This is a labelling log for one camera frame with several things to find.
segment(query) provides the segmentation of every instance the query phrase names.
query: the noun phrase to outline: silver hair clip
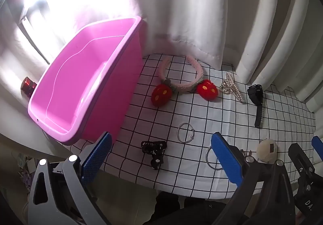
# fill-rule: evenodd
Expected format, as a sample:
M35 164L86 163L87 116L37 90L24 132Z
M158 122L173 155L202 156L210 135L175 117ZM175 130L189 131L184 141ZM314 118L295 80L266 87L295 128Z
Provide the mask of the silver hair clip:
M223 80L221 86L219 87L219 90L224 94L229 94L229 92L231 92L238 101L242 101L240 91L228 72L226 73L226 77L227 78Z

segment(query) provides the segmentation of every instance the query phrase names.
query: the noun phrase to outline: headband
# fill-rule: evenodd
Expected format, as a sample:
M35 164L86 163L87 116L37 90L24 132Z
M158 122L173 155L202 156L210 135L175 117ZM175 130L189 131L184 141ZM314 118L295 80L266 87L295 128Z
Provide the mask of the headband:
M161 80L161 82L165 85L168 85L173 92L178 91L178 92L186 92L186 91L192 91L194 88L197 86L197 84L201 83L203 81L203 68L201 64L193 57L191 56L186 56L187 61L195 68L197 72L196 79L188 82L188 83L181 83L177 84L172 82L169 78L166 78L164 76L165 74L165 69L170 63L170 58L167 57L165 58L162 63L160 64L159 70L158 70L158 76Z

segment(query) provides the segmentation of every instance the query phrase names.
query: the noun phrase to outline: silver bracelet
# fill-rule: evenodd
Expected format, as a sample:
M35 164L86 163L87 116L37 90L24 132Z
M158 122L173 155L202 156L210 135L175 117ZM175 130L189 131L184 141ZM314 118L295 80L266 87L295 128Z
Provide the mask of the silver bracelet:
M192 129L191 129L191 131L192 131L192 136L191 136L191 138L190 138L190 140L189 140L189 141L182 141L182 140L180 139L180 127L181 127L181 126L183 126L183 125L185 125L185 124L189 125L189 126L192 128ZM191 124L189 124L189 123L182 123L182 124L180 124L180 126L177 128L177 138L178 138L178 140L179 140L181 143L184 143L184 144L189 143L189 142L191 142L191 141L193 140L193 138L194 138L194 132L195 132L195 130L194 130L194 128L192 127L192 125L191 125Z
M211 150L211 146L207 149L206 153L205 153L205 161L206 161L206 164L209 165L210 168L214 169L214 170L223 170L223 168L215 168L215 167L212 167L209 163L209 160L208 160L208 156L209 156L209 152Z

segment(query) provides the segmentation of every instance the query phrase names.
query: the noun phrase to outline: red strawberry decoration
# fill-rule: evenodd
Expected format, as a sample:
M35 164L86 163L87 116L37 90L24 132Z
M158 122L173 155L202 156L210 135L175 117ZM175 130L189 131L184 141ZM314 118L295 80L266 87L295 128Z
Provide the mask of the red strawberry decoration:
M154 106L163 106L171 97L171 88L165 84L159 84L151 94L151 102Z
M203 80L196 86L196 92L206 100L214 100L218 96L216 86L208 79Z

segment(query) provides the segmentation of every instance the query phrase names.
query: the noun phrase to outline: red glass jar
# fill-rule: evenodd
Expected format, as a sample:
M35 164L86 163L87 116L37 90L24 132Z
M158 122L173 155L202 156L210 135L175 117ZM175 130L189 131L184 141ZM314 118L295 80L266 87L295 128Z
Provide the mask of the red glass jar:
M30 78L25 77L22 81L20 89L26 94L28 98L31 98L33 91L35 90L37 84L33 82Z

